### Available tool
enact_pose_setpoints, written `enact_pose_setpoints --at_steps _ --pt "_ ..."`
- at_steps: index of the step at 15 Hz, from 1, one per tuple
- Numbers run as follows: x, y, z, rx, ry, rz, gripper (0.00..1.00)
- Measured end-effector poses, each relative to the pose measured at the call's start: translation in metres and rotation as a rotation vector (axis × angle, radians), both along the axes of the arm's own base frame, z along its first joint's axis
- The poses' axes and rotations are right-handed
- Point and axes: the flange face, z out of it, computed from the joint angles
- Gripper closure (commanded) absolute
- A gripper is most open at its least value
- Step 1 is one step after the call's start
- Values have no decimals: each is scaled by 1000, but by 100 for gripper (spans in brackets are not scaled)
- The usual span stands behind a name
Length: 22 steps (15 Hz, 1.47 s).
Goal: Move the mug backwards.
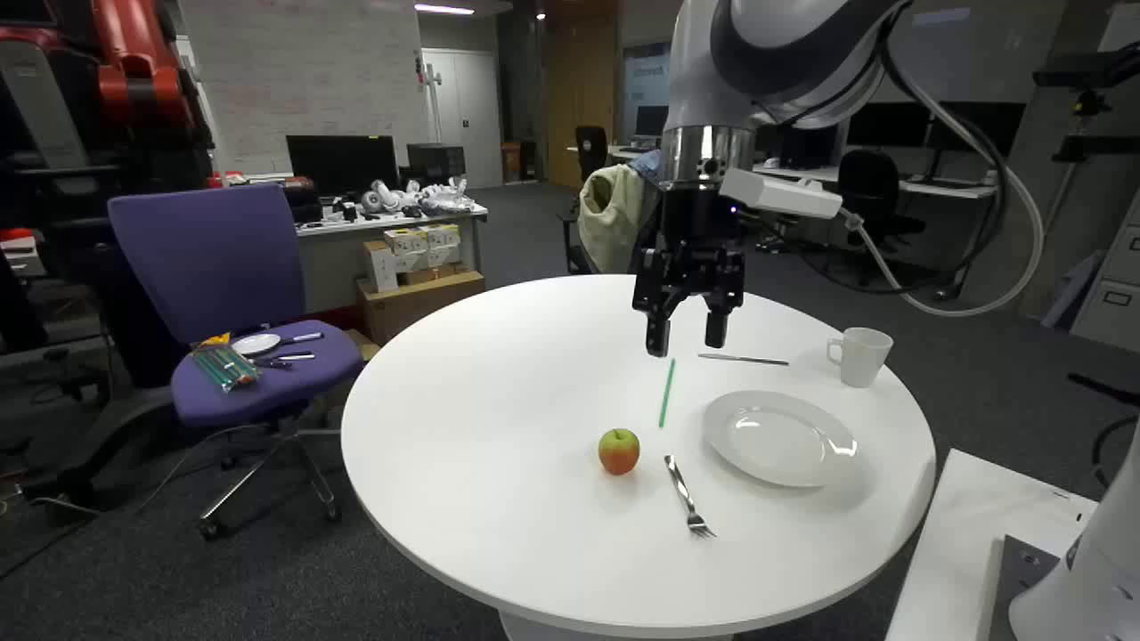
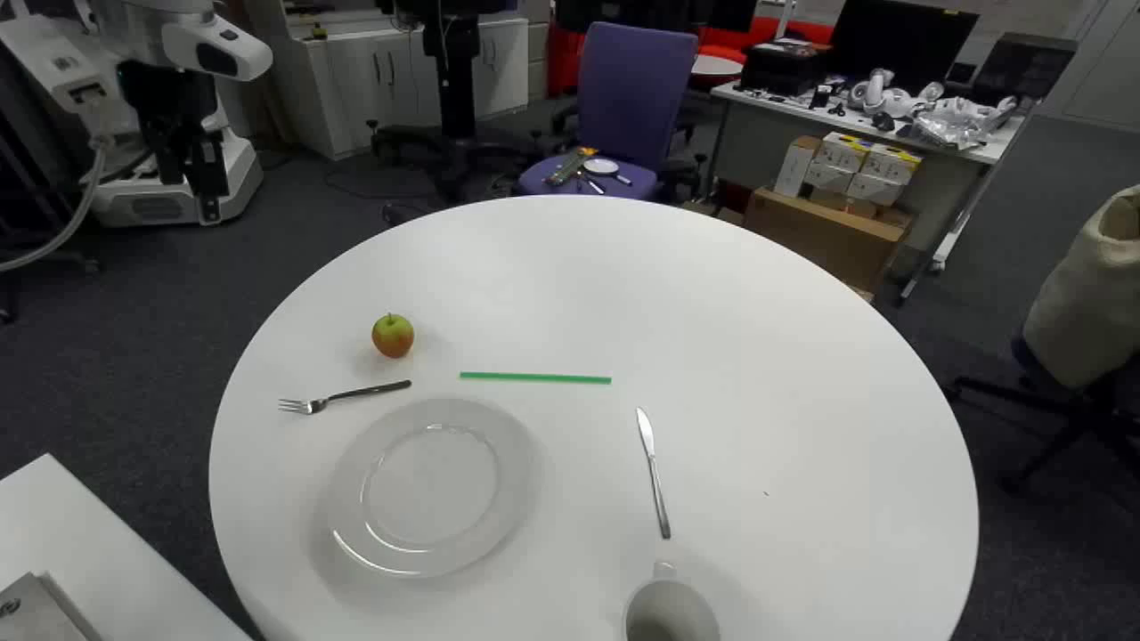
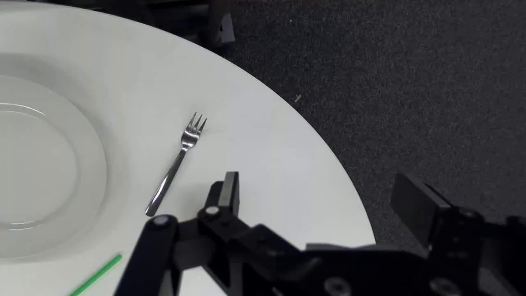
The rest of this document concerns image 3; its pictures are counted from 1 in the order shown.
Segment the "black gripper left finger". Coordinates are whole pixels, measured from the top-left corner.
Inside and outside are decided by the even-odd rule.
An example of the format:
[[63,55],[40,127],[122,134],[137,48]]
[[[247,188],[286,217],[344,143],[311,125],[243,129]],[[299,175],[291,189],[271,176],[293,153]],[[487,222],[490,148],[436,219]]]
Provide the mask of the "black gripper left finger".
[[240,173],[227,171],[222,181],[215,181],[206,199],[199,221],[204,226],[230,227],[238,219],[240,208]]

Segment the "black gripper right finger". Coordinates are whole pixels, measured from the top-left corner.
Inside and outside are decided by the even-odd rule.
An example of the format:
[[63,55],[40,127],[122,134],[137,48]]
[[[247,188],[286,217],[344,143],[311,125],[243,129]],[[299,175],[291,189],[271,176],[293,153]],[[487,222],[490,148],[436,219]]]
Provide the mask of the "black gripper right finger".
[[391,193],[391,208],[414,239],[423,247],[429,247],[437,216],[451,209],[452,204],[427,183],[398,173]]

